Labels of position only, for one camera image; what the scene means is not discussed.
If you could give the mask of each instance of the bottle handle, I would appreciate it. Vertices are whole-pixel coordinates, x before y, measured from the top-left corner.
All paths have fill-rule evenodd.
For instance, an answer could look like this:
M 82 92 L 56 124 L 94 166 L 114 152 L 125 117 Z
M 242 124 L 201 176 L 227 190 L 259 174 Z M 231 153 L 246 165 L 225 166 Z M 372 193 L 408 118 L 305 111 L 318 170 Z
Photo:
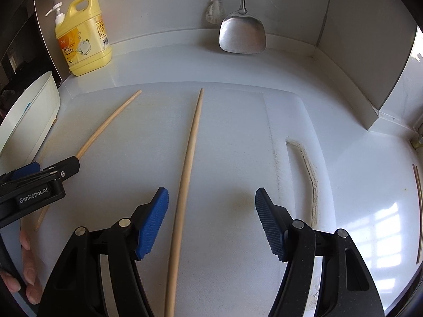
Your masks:
M 77 10 L 77 4 L 81 3 L 82 1 L 84 1 L 84 0 L 75 0 L 69 5 L 69 9 L 68 9 L 68 13 L 67 13 L 67 15 L 69 17 L 75 15 L 78 12 L 81 12 L 81 11 Z M 84 9 L 90 8 L 92 6 L 92 4 L 94 3 L 94 0 L 87 0 L 87 1 L 88 1 L 88 6 Z

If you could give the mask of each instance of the white pump dispenser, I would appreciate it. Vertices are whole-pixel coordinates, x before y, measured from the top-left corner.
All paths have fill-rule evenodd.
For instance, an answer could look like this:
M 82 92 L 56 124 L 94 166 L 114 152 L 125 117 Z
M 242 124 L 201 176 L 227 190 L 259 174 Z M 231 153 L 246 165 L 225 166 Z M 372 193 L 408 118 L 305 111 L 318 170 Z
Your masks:
M 52 11 L 56 11 L 56 19 L 54 20 L 54 22 L 56 23 L 56 25 L 59 25 L 59 24 L 61 24 L 61 23 L 63 23 L 63 20 L 65 20 L 65 13 L 61 13 L 60 12 L 60 7 L 62 6 L 63 4 L 61 3 L 61 2 L 59 2 L 58 4 L 55 4 L 54 6 L 53 6 L 53 8 L 52 9 L 50 9 L 48 12 L 47 12 L 47 14 L 46 14 L 46 16 L 48 15 L 48 14 L 50 14 Z

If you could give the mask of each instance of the yellow dish soap bottle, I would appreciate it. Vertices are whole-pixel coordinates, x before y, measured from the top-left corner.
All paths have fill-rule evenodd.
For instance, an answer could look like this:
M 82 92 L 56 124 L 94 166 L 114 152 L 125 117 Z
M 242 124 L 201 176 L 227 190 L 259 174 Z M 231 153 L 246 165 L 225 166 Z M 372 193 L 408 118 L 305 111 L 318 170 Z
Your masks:
M 76 76 L 103 67 L 112 59 L 99 1 L 87 0 L 88 6 L 77 10 L 77 4 L 83 1 L 73 1 L 66 15 L 60 12 L 61 2 L 46 14 L 56 11 L 56 38 Z

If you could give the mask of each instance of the metal spatula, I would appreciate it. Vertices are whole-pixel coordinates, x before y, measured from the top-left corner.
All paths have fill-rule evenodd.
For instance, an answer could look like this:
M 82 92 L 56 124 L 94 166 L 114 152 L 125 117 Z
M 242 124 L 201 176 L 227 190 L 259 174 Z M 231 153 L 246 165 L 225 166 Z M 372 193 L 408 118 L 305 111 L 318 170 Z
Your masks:
M 258 54 L 266 48 L 263 24 L 247 12 L 245 0 L 241 0 L 240 9 L 223 20 L 219 45 L 222 50 L 236 54 Z

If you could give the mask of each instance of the metal screw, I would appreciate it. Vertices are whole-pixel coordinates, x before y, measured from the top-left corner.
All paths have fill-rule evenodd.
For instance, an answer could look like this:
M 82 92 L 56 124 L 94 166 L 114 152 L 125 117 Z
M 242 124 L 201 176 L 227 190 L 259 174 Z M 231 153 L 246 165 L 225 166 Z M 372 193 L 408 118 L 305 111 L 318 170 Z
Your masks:
M 294 220 L 292 222 L 292 226 L 296 229 L 302 229 L 304 227 L 304 223 L 302 221 L 299 221 L 299 220 Z
M 124 218 L 124 219 L 121 219 L 120 221 L 119 221 L 119 226 L 121 226 L 122 228 L 126 228 L 127 226 L 129 226 L 131 224 L 131 220 L 130 219 L 128 219 L 128 218 Z
M 346 230 L 344 230 L 344 229 L 339 229 L 337 231 L 337 234 L 338 234 L 339 237 L 342 237 L 342 238 L 348 237 L 348 232 L 346 232 Z
M 85 234 L 85 228 L 83 226 L 81 226 L 81 227 L 79 227 L 75 230 L 75 235 L 82 236 L 83 234 Z

